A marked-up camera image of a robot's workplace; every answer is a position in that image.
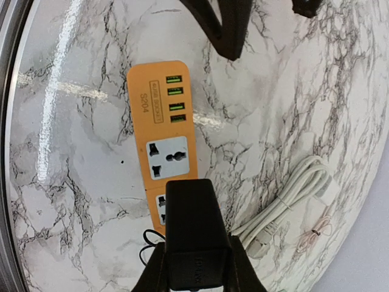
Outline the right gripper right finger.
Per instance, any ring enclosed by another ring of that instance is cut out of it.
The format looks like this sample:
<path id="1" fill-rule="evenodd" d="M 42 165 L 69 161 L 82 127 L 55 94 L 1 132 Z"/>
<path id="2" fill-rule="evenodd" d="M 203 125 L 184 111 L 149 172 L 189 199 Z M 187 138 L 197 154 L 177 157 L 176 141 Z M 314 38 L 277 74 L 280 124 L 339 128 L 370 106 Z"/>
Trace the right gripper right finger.
<path id="1" fill-rule="evenodd" d="M 238 236 L 229 236 L 232 248 L 223 281 L 223 291 L 267 292 L 247 256 Z"/>

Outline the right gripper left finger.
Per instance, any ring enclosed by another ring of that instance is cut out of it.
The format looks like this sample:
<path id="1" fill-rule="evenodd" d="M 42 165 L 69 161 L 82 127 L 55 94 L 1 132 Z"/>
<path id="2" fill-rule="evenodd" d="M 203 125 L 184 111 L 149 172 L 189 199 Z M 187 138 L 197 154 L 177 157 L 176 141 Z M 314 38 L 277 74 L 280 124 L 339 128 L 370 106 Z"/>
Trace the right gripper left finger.
<path id="1" fill-rule="evenodd" d="M 167 292 L 168 270 L 165 260 L 165 243 L 158 243 L 132 292 Z"/>

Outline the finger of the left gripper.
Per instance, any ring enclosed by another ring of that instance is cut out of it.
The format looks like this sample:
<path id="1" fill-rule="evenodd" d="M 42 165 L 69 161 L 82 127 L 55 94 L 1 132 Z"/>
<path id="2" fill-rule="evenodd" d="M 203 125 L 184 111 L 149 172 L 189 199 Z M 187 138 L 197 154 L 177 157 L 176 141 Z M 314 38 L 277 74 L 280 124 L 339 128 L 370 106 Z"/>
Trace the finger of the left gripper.
<path id="1" fill-rule="evenodd" d="M 181 0 L 204 31 L 217 53 L 228 59 L 241 56 L 252 9 L 252 1 L 218 1 L 218 18 L 208 0 Z"/>
<path id="2" fill-rule="evenodd" d="M 304 17 L 315 17 L 322 2 L 322 0 L 292 0 L 292 10 Z"/>

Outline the black adapter with cable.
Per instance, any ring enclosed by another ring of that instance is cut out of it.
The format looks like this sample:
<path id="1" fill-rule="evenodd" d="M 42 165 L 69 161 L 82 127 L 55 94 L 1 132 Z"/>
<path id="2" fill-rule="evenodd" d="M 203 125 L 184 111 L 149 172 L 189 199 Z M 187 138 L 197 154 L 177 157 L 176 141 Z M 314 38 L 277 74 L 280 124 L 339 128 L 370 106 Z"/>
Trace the black adapter with cable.
<path id="1" fill-rule="evenodd" d="M 223 287 L 232 248 L 212 182 L 169 181 L 166 201 L 164 243 L 170 290 Z"/>

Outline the orange power strip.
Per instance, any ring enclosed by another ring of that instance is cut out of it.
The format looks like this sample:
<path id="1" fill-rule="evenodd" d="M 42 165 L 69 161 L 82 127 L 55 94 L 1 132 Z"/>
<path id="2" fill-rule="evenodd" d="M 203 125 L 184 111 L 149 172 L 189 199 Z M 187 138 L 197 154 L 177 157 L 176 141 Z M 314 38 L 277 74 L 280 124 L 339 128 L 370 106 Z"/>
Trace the orange power strip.
<path id="1" fill-rule="evenodd" d="M 166 183 L 198 178 L 190 73 L 178 60 L 138 64 L 127 85 L 153 227 L 165 234 Z"/>

